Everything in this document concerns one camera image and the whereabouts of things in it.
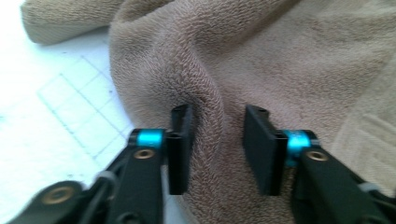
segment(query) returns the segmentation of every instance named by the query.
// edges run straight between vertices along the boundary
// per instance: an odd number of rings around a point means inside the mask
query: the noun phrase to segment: black plastic bracket
[[[151,147],[126,149],[129,159],[106,223],[163,223],[162,152]]]
[[[79,210],[85,209],[82,186],[62,181],[41,190],[22,213],[8,224],[78,223]]]
[[[191,105],[181,105],[172,110],[172,132],[166,138],[171,195],[183,194],[188,189],[193,139],[191,125]]]
[[[300,158],[291,208],[298,224],[389,224],[351,171],[322,148]]]
[[[246,106],[243,145],[260,194],[279,195],[288,138],[274,128],[269,116],[263,108]]]

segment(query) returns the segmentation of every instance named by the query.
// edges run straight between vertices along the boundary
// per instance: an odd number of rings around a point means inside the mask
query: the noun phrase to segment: terry cloth fabric
[[[241,143],[246,104],[278,129],[313,130],[392,193],[395,1],[176,0],[137,11],[145,2],[125,1],[111,24],[111,72],[135,127],[169,128],[174,106],[193,105],[191,182],[178,197],[189,223],[293,222],[293,171],[281,197],[256,188]]]
[[[26,0],[22,23],[38,44],[55,44],[108,26],[123,0]]]

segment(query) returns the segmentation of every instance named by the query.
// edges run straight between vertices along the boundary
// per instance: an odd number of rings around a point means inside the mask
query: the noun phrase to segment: towel
[[[126,0],[111,23],[111,74],[135,127],[169,128],[174,106],[193,105],[191,180],[177,198],[189,223],[293,223],[293,170],[280,197],[258,193],[245,105],[278,129],[314,131],[393,193],[395,1],[176,0],[135,14],[145,2]]]

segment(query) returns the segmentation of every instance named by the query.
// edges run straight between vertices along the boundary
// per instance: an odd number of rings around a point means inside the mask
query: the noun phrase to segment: brass screw
[[[136,153],[134,154],[134,157],[139,160],[145,160],[145,159],[153,157],[154,155],[155,155],[155,152],[153,150],[142,149],[142,150],[136,151]]]
[[[308,151],[306,156],[314,161],[327,161],[329,159],[325,154],[318,151]]]
[[[46,193],[41,202],[43,204],[63,203],[70,199],[74,194],[74,189],[70,187],[59,187]]]

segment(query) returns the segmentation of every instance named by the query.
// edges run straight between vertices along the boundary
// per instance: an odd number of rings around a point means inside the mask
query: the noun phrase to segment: blue anodized part
[[[311,147],[311,140],[302,130],[283,130],[283,133],[289,138],[286,165],[296,166],[303,147]]]
[[[137,135],[138,147],[154,147],[159,150],[163,146],[163,129],[142,129]]]

